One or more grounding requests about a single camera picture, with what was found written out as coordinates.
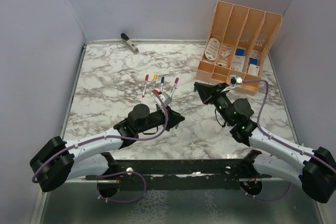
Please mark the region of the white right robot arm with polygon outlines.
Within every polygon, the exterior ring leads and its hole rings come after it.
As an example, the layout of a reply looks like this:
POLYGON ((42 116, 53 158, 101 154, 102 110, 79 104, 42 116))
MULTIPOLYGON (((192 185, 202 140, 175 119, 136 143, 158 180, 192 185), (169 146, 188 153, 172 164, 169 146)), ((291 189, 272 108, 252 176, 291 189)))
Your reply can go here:
POLYGON ((262 151, 255 159, 241 164, 246 177, 266 174, 281 178, 299 187, 313 200, 327 203, 335 192, 335 159, 324 147, 314 150, 280 138, 264 127, 260 121, 251 120, 253 110, 247 99, 231 102, 226 83, 217 85, 194 83, 201 101, 212 104, 221 115, 230 134, 238 143, 262 151))

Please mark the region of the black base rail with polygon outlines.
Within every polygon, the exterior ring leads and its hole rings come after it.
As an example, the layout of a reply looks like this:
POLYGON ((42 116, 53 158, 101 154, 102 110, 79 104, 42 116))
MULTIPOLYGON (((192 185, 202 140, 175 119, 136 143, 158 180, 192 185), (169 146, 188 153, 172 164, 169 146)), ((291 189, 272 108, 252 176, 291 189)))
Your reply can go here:
POLYGON ((257 150, 242 159, 173 159, 173 160, 115 160, 104 153, 109 168, 100 177, 89 175, 98 189, 107 196, 118 191, 147 190, 239 190, 242 181, 257 181, 262 187, 264 175, 253 167, 257 150))

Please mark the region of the red-tipped white pen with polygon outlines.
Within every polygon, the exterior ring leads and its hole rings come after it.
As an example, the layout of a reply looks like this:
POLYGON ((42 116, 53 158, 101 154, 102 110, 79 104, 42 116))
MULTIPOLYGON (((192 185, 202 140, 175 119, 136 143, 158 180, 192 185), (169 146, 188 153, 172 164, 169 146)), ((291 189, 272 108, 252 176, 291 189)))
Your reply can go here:
POLYGON ((147 86, 148 86, 148 79, 146 79, 145 83, 144 83, 144 88, 143 88, 143 91, 142 91, 142 97, 143 98, 145 97, 147 86))

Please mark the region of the white paper box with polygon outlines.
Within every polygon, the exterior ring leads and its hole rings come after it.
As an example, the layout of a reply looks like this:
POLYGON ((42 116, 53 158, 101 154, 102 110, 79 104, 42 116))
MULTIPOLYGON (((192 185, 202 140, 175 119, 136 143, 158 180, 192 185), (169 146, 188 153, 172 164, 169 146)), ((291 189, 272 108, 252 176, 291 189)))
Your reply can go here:
POLYGON ((244 68, 245 59, 246 59, 245 56, 234 55, 231 64, 231 69, 242 72, 244 68))

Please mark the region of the grey black stapler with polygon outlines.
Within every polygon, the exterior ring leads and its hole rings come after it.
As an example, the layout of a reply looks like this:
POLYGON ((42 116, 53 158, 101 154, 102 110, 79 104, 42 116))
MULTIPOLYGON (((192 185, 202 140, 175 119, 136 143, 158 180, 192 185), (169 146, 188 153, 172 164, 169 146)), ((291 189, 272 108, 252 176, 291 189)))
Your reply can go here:
POLYGON ((139 49, 137 46, 133 43, 133 41, 125 34, 121 33, 121 41, 124 45, 128 47, 129 50, 131 50, 135 55, 139 53, 139 49))

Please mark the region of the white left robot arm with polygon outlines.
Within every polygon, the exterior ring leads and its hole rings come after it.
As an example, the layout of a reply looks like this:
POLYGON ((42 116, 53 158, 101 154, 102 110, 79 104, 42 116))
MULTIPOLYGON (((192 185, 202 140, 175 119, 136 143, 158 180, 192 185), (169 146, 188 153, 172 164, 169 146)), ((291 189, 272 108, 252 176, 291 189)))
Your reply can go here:
POLYGON ((140 133, 159 126, 169 131, 184 120, 182 114, 169 106, 150 112, 147 105, 138 104, 113 128, 92 137, 68 141, 60 136, 53 137, 29 162, 34 173, 32 182, 39 184, 43 192, 49 192, 68 179, 84 176, 85 170, 92 170, 94 175, 110 179, 115 175, 116 166, 104 161, 95 168, 92 160, 94 156, 128 147, 140 141, 140 133))

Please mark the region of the orange-tipped white pen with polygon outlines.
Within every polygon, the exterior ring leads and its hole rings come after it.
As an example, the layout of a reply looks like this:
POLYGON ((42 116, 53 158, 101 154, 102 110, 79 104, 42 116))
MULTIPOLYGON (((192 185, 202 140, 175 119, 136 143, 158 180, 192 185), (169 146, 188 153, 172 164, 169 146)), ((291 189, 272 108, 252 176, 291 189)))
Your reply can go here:
POLYGON ((156 85, 156 80, 153 80, 151 83, 151 89, 150 89, 150 95, 154 96, 153 94, 153 90, 155 89, 155 85, 156 85))

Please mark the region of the blue white box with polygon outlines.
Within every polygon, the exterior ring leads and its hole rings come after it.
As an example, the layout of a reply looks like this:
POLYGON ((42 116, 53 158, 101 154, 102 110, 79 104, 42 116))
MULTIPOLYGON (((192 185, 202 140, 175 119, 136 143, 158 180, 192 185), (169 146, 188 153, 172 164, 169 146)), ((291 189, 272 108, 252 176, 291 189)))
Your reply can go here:
POLYGON ((235 55, 237 56, 245 56, 246 55, 246 49, 242 49, 242 48, 237 48, 235 55))

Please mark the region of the magenta-tipped white pen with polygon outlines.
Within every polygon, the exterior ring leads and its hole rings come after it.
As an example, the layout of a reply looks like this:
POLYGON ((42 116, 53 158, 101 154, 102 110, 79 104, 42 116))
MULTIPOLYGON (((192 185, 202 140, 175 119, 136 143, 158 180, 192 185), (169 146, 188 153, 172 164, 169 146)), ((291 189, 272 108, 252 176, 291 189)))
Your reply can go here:
POLYGON ((174 86, 173 86, 173 88, 172 88, 172 90, 171 90, 171 92, 170 92, 170 98, 173 97, 173 94, 174 94, 174 92, 175 92, 175 90, 176 90, 176 86, 177 86, 177 83, 174 83, 174 86))

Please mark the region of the green-tipped white pen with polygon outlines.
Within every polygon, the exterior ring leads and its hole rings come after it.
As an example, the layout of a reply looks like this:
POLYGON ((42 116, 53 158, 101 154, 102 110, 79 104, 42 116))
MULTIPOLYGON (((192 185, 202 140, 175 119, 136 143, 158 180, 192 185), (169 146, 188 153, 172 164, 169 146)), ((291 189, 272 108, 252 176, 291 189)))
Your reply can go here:
MULTIPOLYGON (((184 112, 185 112, 185 109, 186 109, 186 107, 187 107, 187 102, 184 104, 184 106, 183 106, 183 108, 182 108, 182 111, 181 111, 181 113, 180 113, 180 115, 181 116, 183 116, 184 115, 184 112)), ((178 129, 179 128, 179 125, 180 125, 180 123, 178 123, 176 126, 175 126, 175 129, 178 129)))

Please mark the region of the orange desk organizer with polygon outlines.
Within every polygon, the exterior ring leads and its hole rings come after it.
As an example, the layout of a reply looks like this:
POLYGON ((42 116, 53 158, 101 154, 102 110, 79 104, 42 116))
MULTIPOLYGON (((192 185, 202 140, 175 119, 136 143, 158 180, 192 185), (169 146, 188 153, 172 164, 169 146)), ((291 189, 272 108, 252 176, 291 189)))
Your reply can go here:
POLYGON ((282 15, 218 1, 206 46, 210 38, 220 42, 217 59, 209 61, 204 52, 196 79, 210 84, 229 83, 231 74, 240 75, 244 83, 237 91, 255 95, 269 51, 280 31, 282 15), (231 69, 236 49, 246 49, 243 71, 231 69))

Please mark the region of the white oval perforated plate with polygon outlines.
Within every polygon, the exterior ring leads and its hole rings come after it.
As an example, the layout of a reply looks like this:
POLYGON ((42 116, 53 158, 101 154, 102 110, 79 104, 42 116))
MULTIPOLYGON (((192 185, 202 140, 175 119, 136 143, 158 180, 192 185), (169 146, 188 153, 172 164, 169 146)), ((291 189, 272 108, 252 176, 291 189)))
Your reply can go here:
POLYGON ((220 42, 216 38, 210 38, 205 48, 204 56, 209 61, 215 61, 220 49, 220 42))

